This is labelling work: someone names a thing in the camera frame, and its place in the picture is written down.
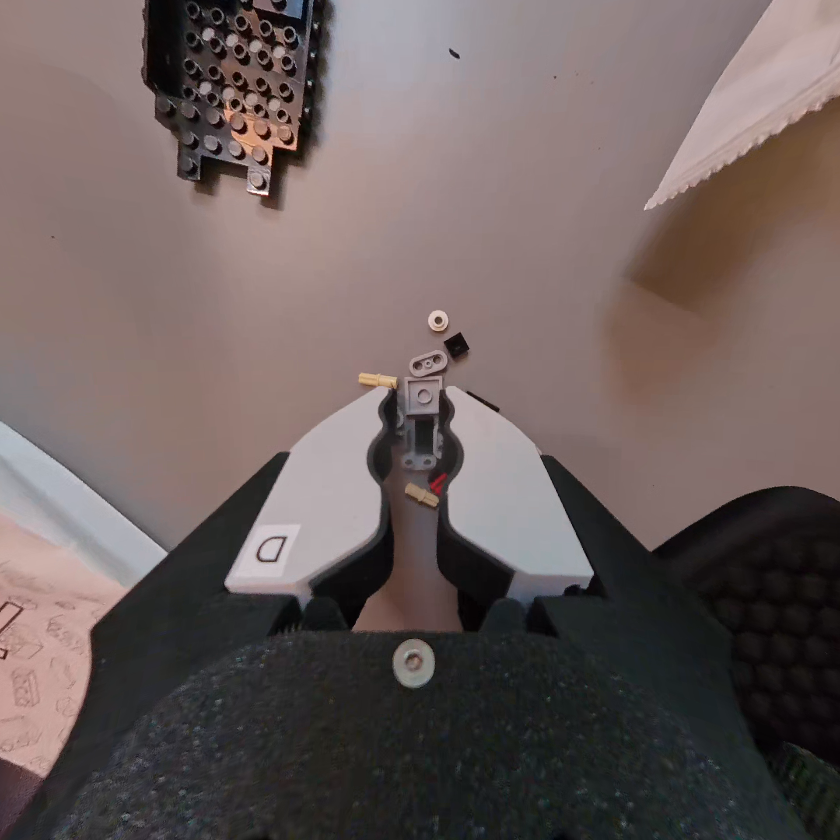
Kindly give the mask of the grey bracket brick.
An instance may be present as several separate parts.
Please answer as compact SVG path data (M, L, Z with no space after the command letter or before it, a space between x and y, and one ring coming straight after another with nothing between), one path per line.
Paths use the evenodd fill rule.
M432 470L443 453L440 431L442 375L407 376L397 400L396 434L402 440L402 464L411 471Z

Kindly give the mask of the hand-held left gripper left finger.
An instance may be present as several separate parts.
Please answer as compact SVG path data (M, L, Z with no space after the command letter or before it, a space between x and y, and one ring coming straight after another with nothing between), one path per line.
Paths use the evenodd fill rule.
M329 598L353 627L390 578L394 533L384 487L392 468L396 392L375 387L292 446L225 586Z

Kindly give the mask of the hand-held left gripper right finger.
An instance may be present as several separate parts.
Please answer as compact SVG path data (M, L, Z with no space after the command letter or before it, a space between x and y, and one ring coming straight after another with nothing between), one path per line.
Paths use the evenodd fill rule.
M512 599L580 595L594 570L536 444L473 395L444 389L445 475L437 566L456 589L462 628Z

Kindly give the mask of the grey desk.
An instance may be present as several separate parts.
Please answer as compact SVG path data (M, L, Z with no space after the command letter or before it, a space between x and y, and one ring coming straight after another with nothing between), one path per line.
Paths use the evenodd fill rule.
M176 175L141 2L2 3L2 421L158 543L440 346L654 548L838 498L838 101L645 211L766 2L332 2L267 203Z

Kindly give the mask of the small white paper bag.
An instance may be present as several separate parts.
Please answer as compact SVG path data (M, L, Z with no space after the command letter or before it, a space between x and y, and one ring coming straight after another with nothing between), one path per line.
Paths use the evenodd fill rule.
M839 2L773 1L721 74L645 209L839 96Z

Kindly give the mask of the black toy chassis plate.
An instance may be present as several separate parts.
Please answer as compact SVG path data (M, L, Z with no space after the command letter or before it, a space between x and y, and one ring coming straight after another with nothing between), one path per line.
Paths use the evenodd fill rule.
M318 86L324 2L147 1L142 79L177 142L177 174L206 163L245 173L271 194L274 163L308 137Z

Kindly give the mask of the opened printed paper bag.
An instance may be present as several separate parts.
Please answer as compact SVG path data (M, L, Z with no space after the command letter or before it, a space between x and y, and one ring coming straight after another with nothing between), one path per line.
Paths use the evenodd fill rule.
M1 424L1 755L43 780L75 724L91 631L166 550Z

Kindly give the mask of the cluster of grey tan bricks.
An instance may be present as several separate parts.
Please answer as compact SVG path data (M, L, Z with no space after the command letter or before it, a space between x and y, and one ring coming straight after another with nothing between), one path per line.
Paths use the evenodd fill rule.
M395 375L367 372L362 372L358 376L358 382L362 386L371 389L382 386L395 394L390 427L394 443L400 450L399 461L403 469L403 442L396 434L397 400L400 391L403 389L403 380L407 376L442 375L444 377L444 389L440 396L440 431L444 439L443 453L432 470L416 472L404 469L405 472L416 476L416 479L411 479L406 485L406 495L418 504L432 509L438 507L439 501L445 493L449 475L454 470L447 462L447 458L451 455L451 446L446 442L445 426L452 413L452 408L445 395L445 373L449 362L460 360L467 355L468 351L469 346L466 339L461 332L458 332L444 340L442 349L427 351L412 357L408 364L408 374L402 378Z

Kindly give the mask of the black honeycomb cushion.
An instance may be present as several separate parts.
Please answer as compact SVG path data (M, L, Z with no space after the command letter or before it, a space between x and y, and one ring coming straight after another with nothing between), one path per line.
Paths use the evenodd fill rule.
M653 551L731 638L755 738L838 766L839 502L782 486L739 497Z

